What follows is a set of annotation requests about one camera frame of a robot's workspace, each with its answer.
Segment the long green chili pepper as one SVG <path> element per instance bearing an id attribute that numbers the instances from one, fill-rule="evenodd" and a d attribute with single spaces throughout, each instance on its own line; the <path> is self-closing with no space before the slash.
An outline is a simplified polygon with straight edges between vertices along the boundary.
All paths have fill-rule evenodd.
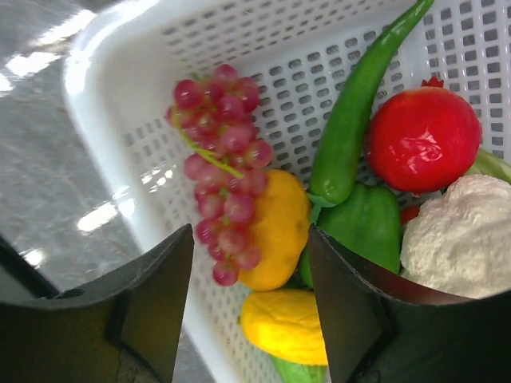
<path id="1" fill-rule="evenodd" d="M 413 4 L 383 30 L 352 69 L 316 150 L 308 188 L 314 207 L 334 207 L 350 195 L 378 87 L 398 48 L 433 4 Z"/>

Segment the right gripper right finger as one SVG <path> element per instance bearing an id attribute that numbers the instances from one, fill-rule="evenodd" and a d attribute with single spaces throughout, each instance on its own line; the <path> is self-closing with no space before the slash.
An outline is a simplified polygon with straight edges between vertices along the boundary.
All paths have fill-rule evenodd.
<path id="1" fill-rule="evenodd" d="M 318 227 L 308 247 L 332 381 L 509 381 L 509 292 L 469 299 L 418 285 Z"/>

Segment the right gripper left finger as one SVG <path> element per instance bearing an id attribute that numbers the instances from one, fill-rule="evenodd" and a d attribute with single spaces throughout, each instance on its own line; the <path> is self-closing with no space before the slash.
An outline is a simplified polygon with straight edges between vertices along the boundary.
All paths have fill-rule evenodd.
<path id="1" fill-rule="evenodd" d="M 184 225 L 122 267 L 61 292 L 2 242 L 2 381 L 170 382 L 193 250 Z"/>

